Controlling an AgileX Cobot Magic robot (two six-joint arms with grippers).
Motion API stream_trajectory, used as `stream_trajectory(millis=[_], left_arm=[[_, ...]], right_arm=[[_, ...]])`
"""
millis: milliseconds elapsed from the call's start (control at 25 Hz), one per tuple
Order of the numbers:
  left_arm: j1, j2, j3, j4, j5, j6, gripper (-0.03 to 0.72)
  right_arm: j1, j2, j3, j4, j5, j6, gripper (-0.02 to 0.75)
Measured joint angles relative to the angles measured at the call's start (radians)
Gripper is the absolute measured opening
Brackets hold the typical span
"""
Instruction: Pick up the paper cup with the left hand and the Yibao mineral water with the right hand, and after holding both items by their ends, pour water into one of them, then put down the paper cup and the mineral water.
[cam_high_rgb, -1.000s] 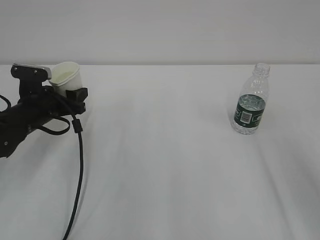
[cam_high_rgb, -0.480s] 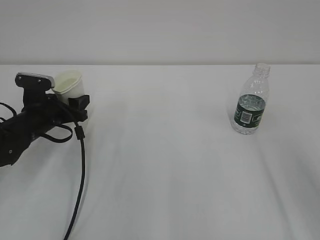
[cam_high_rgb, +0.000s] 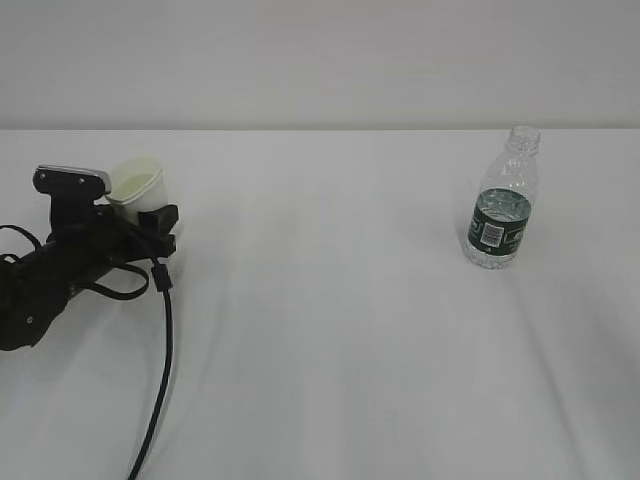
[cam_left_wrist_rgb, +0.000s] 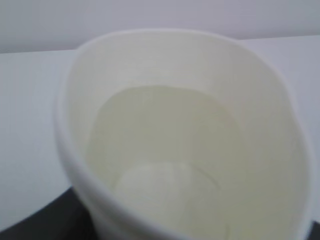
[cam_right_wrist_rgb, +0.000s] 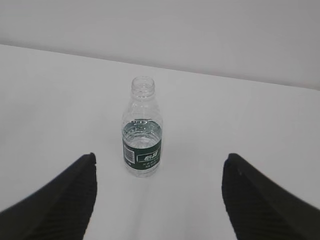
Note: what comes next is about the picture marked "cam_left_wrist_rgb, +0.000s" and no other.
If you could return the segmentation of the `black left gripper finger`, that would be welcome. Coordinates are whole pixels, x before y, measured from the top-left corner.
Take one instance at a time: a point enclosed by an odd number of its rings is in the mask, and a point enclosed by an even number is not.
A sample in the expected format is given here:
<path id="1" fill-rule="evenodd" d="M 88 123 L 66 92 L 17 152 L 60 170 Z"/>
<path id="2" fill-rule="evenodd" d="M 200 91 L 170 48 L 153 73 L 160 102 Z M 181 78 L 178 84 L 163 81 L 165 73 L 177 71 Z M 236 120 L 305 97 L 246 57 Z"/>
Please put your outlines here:
<path id="1" fill-rule="evenodd" d="M 97 240 L 90 215 L 72 188 L 0 232 L 2 240 Z"/>

